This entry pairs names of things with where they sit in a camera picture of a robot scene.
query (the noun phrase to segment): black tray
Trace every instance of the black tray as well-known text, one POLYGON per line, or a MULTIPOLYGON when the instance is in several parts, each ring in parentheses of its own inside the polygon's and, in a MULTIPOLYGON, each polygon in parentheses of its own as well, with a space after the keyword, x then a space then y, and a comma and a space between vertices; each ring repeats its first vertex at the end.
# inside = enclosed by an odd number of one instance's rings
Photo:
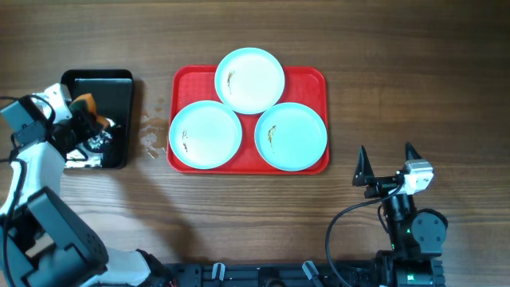
POLYGON ((97 113, 120 126, 112 134, 114 148, 103 154, 99 168, 125 167, 135 91, 131 72, 126 69, 72 69, 62 75, 61 83, 68 87, 73 100, 91 93, 96 101, 97 113))

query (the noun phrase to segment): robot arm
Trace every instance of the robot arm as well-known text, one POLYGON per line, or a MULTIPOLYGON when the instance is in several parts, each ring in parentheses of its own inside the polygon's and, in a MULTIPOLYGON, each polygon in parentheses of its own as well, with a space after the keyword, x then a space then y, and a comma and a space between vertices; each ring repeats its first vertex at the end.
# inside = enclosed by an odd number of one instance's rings
POLYGON ((4 270, 9 272, 6 276, 12 278, 10 284, 150 286, 156 281, 169 282, 171 275, 151 255, 105 248, 59 197, 66 154, 97 131, 96 116, 90 111, 92 96, 68 108, 69 92, 56 84, 37 98, 46 104, 44 112, 32 96, 2 109, 20 144, 11 153, 14 177, 0 210, 0 235, 2 246, 6 245, 2 257, 4 270), (41 239, 47 237, 50 243, 40 247, 41 239))

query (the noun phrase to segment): wooden table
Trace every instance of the wooden table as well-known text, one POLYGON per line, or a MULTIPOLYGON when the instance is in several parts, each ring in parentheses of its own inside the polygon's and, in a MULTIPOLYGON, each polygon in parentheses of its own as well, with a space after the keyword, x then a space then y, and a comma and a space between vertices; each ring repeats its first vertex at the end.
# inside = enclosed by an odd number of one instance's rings
MULTIPOLYGON (((449 286, 509 284, 508 2, 43 2, 0 6, 0 94, 41 91, 67 69, 124 68, 137 78, 128 165, 62 176, 62 198, 107 246, 163 262, 323 261, 332 217, 364 200, 351 186, 359 146, 376 175, 393 175, 409 140, 436 175, 416 204, 450 222, 449 286), (322 174, 182 175, 168 166, 175 72, 246 46, 324 73, 331 162, 322 174)), ((5 196, 12 173, 1 171, 5 196)), ((340 220, 335 258, 390 248, 376 208, 340 220)))

